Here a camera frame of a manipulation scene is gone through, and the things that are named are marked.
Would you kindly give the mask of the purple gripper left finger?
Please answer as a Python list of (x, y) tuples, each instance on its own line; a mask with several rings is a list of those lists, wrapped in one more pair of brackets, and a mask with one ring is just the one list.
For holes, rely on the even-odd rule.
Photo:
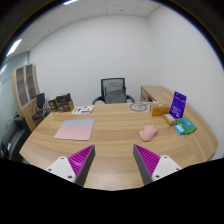
[(69, 157), (59, 157), (47, 171), (83, 187), (94, 157), (95, 146), (90, 145)]

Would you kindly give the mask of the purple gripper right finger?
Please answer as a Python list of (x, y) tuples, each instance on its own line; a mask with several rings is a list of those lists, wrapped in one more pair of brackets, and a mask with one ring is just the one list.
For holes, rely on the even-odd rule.
[(181, 170), (181, 167), (168, 155), (157, 155), (139, 145), (133, 146), (133, 155), (144, 185)]

